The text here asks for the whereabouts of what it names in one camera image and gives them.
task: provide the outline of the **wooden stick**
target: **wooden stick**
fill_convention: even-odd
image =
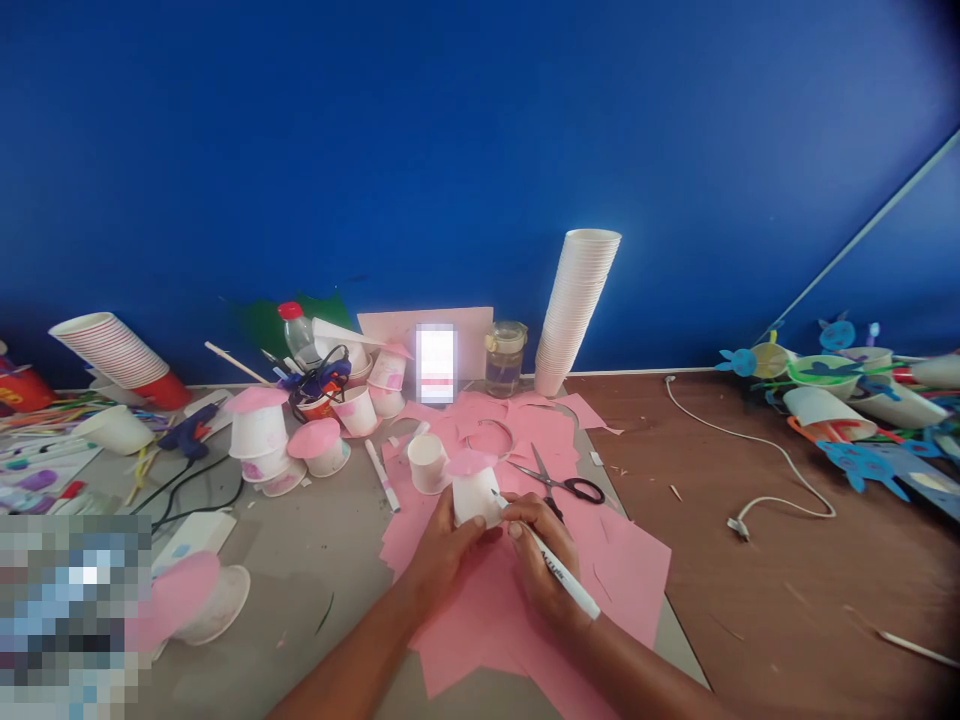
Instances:
[[[267,380],[266,378],[261,377],[260,375],[257,375],[257,373],[255,373],[253,370],[251,370],[250,368],[248,368],[246,365],[244,365],[244,364],[243,364],[242,362],[240,362],[239,360],[234,360],[226,350],[221,350],[221,349],[218,348],[216,345],[214,345],[212,342],[209,342],[209,341],[205,342],[205,343],[204,343],[204,347],[206,347],[208,350],[212,350],[214,353],[216,353],[217,355],[219,355],[220,357],[222,357],[224,360],[226,360],[228,363],[230,363],[230,364],[233,365],[234,367],[240,368],[240,369],[243,370],[247,375],[249,375],[250,377],[252,377],[252,378],[253,378],[254,380],[256,380],[257,382],[263,383],[264,385],[270,385],[270,386],[273,385],[272,382],[270,382],[270,381]]]

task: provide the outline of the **hand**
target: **hand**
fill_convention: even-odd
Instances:
[[[523,497],[509,492],[502,495],[504,500],[511,503],[510,507],[504,509],[503,519],[511,521],[508,534],[520,558],[523,586],[530,603],[556,631],[569,632],[589,627],[590,617],[553,576],[530,531],[518,521],[522,520],[532,527],[579,580],[580,557],[566,526],[536,493],[527,493]]]
[[[492,542],[503,533],[500,527],[489,532],[486,529],[487,523],[480,516],[459,528],[454,525],[453,487],[448,485],[423,531],[413,560],[397,583],[411,593],[421,620],[426,620],[450,593],[470,549],[480,542]]]

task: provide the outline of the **paper scrap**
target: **paper scrap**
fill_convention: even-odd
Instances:
[[[609,430],[614,435],[619,435],[623,432],[623,430],[614,430],[612,427],[608,427],[603,418],[597,415],[596,410],[590,407],[587,404],[587,401],[580,396],[580,393],[564,395],[561,398],[556,398],[554,402],[556,402],[558,405],[563,405],[564,407],[570,408],[573,411],[573,414],[577,416],[577,422],[579,423],[581,430],[591,430],[593,428],[602,427],[604,430]]]

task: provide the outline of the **pink paper cup lid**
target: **pink paper cup lid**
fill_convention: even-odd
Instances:
[[[340,440],[340,423],[333,418],[312,420],[294,433],[287,444],[287,454],[295,458],[323,455]]]

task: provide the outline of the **white cable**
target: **white cable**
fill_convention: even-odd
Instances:
[[[667,375],[667,377],[665,378],[665,382],[667,383],[667,394],[670,396],[670,399],[673,401],[674,405],[676,405],[678,408],[680,408],[683,412],[685,412],[687,415],[692,417],[698,423],[702,423],[707,427],[712,427],[714,430],[725,432],[727,435],[733,435],[734,437],[742,437],[745,440],[756,440],[757,442],[762,442],[765,445],[772,445],[773,447],[775,447],[777,450],[783,453],[783,457],[786,458],[787,463],[790,465],[790,469],[793,470],[793,474],[796,475],[797,478],[800,480],[800,482],[802,482],[804,486],[807,488],[807,490],[809,490],[814,495],[816,495],[817,498],[820,500],[820,502],[826,505],[827,509],[829,510],[829,512],[818,513],[815,510],[808,510],[805,507],[800,507],[799,505],[796,505],[795,503],[792,503],[789,500],[784,500],[783,498],[759,497],[751,500],[746,505],[744,505],[743,510],[740,511],[737,517],[729,518],[727,520],[727,527],[735,531],[745,541],[750,542],[750,532],[747,530],[747,525],[746,523],[744,523],[743,519],[747,516],[747,513],[750,512],[750,510],[753,508],[754,505],[758,505],[759,503],[766,502],[768,500],[771,502],[779,502],[779,503],[783,503],[784,505],[789,505],[790,507],[796,510],[799,510],[800,512],[806,513],[807,515],[813,515],[814,517],[834,518],[837,516],[837,511],[833,508],[833,505],[830,504],[830,501],[827,500],[823,495],[818,493],[816,489],[813,487],[813,485],[808,483],[807,479],[800,474],[800,471],[797,470],[797,466],[793,464],[793,459],[790,457],[790,454],[786,450],[784,450],[782,447],[777,445],[775,442],[770,442],[769,440],[764,440],[763,438],[755,438],[752,435],[743,435],[741,433],[735,433],[733,432],[733,430],[726,430],[718,425],[714,425],[713,423],[708,423],[706,420],[698,418],[692,412],[690,412],[685,407],[683,407],[683,405],[678,403],[677,399],[673,396],[673,391],[670,389],[670,383],[676,379],[677,379],[676,375]]]

